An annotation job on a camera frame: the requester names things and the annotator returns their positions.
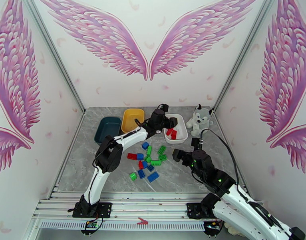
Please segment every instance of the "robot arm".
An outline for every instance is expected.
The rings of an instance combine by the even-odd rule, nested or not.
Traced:
[[[110,173],[120,164],[124,150],[140,141],[150,138],[157,131],[162,131],[163,128],[174,128],[177,125],[176,118],[167,118],[165,116],[168,108],[168,105],[161,104],[154,110],[151,117],[143,123],[135,120],[138,127],[134,130],[121,136],[114,138],[107,136],[104,139],[92,163],[95,170],[91,182],[86,192],[81,196],[80,201],[72,209],[73,217],[91,218],[95,217],[96,212],[99,212],[98,206],[104,184]]]
[[[290,228],[256,203],[235,180],[216,169],[211,157],[202,150],[203,140],[192,139],[193,152],[174,149],[173,159],[182,160],[211,192],[201,202],[208,218],[219,218],[234,226],[249,239],[304,240],[305,234],[297,227]],[[238,212],[223,201],[230,203]]]

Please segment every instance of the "white bowl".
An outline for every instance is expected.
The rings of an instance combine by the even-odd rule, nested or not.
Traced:
[[[165,116],[167,118],[172,118],[172,117],[177,118],[177,125],[174,127],[174,129],[177,131],[176,140],[172,140],[171,135],[167,136],[166,135],[167,129],[164,128],[163,132],[166,142],[169,144],[183,143],[189,136],[185,127],[185,122],[183,117],[180,114],[166,114]]]

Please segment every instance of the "pink feather pattern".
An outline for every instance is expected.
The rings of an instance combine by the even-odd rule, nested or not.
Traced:
[[[126,75],[147,80],[147,61],[128,28],[114,15],[72,0],[40,0],[52,10],[55,22],[89,52]]]
[[[150,80],[157,73],[171,75],[203,55],[245,19],[255,0],[222,0],[181,16],[169,29],[149,65]]]
[[[292,123],[306,94],[306,24],[294,0],[278,0],[268,28],[262,68],[261,120],[271,127],[267,142]]]
[[[14,151],[20,147],[30,149],[31,147],[25,140],[20,139],[17,134],[11,130],[0,127],[0,172],[6,165],[11,166],[11,157]]]
[[[292,166],[296,164],[298,169],[306,173],[306,124],[286,131],[271,144],[270,148],[276,146],[287,149]]]
[[[40,113],[35,62],[22,3],[9,0],[0,21],[0,105],[12,128],[31,143],[30,127]]]

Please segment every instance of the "plastic container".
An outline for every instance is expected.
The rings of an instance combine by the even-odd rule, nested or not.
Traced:
[[[103,142],[103,139],[111,135],[118,136],[120,133],[121,119],[118,117],[105,117],[101,120],[99,127],[96,130],[94,141],[98,144]]]
[[[164,132],[166,142],[169,144],[183,143],[189,136],[189,134],[187,133],[186,127],[185,127],[185,122],[184,122],[183,117],[180,114],[166,114],[165,116],[168,118],[171,118],[171,117],[177,118],[177,125],[174,127],[174,129],[177,131],[176,140],[172,140],[171,135],[167,136],[166,135],[167,129],[164,128],[163,132]]]
[[[123,133],[130,132],[137,127],[137,124],[134,121],[136,118],[140,121],[140,123],[143,123],[144,111],[142,109],[130,108],[124,111],[121,126],[121,130],[123,131]]]

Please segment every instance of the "husky plush toy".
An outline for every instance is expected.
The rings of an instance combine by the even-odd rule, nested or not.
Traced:
[[[193,137],[199,137],[203,129],[209,128],[209,126],[213,124],[213,121],[210,121],[213,113],[214,110],[210,107],[202,108],[201,104],[196,106],[193,116],[186,123],[187,128],[193,127],[191,131]]]

